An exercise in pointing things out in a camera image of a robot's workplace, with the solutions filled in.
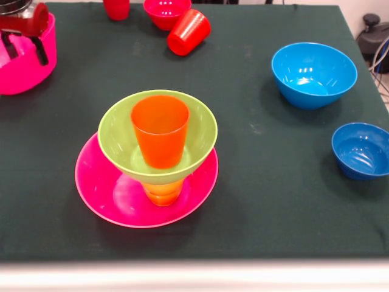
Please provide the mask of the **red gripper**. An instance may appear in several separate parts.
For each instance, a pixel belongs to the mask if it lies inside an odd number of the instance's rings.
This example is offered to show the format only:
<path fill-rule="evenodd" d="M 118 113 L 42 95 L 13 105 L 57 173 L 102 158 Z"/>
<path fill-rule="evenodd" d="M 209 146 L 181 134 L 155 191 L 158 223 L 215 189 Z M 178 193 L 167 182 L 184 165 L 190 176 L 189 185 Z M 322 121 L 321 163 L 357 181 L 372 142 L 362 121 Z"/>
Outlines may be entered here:
<path fill-rule="evenodd" d="M 47 29 L 49 11 L 43 2 L 1 2 L 1 41 L 12 60 L 18 56 L 11 33 L 30 37 L 40 65 L 48 65 L 48 57 L 39 36 Z"/>

